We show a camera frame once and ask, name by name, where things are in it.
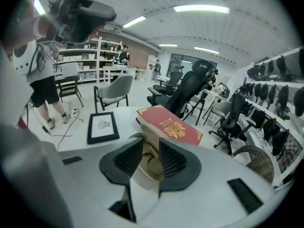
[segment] sneaker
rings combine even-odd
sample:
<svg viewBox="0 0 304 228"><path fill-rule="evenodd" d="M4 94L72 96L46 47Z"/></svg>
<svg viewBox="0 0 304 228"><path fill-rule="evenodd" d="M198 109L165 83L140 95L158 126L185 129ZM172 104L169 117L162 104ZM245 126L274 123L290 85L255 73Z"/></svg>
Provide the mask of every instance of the sneaker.
<svg viewBox="0 0 304 228"><path fill-rule="evenodd" d="M62 117L63 124L66 124L69 119L70 119L70 115L66 113L66 116Z"/></svg>
<svg viewBox="0 0 304 228"><path fill-rule="evenodd" d="M51 117L52 121L47 123L48 127L52 130L55 127L55 119Z"/></svg>

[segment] ceiling light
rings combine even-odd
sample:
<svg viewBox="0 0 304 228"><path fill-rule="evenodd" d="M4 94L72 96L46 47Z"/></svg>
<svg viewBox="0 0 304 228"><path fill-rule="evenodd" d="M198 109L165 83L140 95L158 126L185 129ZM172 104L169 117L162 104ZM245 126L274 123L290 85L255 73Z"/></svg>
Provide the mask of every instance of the ceiling light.
<svg viewBox="0 0 304 228"><path fill-rule="evenodd" d="M216 6L216 5L208 5L208 4L193 4L193 5L183 5L174 7L177 12L185 12L185 11L212 11L219 13L229 13L229 8Z"/></svg>
<svg viewBox="0 0 304 228"><path fill-rule="evenodd" d="M125 24L125 25L123 26L123 28L128 28L128 27L130 27L131 25L134 25L134 24L136 24L136 23L138 23L138 22L141 22L141 21L143 21L143 20L145 20L145 19L146 19L146 17L140 16L139 18L134 19L134 20L132 20L131 22Z"/></svg>
<svg viewBox="0 0 304 228"><path fill-rule="evenodd" d="M219 54L218 51L213 51L213 50L209 50L209 49L205 49L205 48L194 47L194 49L202 50L202 51L207 51L207 52L212 52L212 53L215 53L215 54Z"/></svg>
<svg viewBox="0 0 304 228"><path fill-rule="evenodd" d="M39 15L46 13L39 0L34 0L34 7L38 11Z"/></svg>
<svg viewBox="0 0 304 228"><path fill-rule="evenodd" d="M176 44L159 44L160 47L177 47Z"/></svg>

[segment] shorts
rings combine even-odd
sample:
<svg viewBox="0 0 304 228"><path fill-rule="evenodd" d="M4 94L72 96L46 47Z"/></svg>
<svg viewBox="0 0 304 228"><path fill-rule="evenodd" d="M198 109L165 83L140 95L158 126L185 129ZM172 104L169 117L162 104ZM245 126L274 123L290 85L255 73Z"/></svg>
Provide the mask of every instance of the shorts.
<svg viewBox="0 0 304 228"><path fill-rule="evenodd" d="M30 99L36 108L43 105L45 101L47 101L49 104L53 104L59 101L59 95L56 89L54 76L37 80L31 83L30 86L34 90L34 93Z"/></svg>

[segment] laptop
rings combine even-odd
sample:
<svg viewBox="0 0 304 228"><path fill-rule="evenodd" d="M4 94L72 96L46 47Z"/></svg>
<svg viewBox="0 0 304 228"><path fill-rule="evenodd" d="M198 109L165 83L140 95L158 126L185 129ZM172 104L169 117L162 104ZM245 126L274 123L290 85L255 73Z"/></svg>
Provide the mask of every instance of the laptop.
<svg viewBox="0 0 304 228"><path fill-rule="evenodd" d="M62 76L64 78L78 75L78 63L65 63L61 65Z"/></svg>

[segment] ceiling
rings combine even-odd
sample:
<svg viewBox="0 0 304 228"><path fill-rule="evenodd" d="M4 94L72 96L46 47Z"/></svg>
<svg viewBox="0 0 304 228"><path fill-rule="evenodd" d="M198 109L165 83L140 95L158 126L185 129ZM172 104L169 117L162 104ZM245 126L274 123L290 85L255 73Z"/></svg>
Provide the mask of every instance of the ceiling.
<svg viewBox="0 0 304 228"><path fill-rule="evenodd" d="M204 57L233 67L245 67L301 45L293 24L277 0L96 0L114 7L115 20L122 26L135 18L147 19L129 28L129 33L150 44L173 43L163 49ZM180 12L177 5L212 4L230 8L229 14ZM219 51L195 52L194 46Z"/></svg>

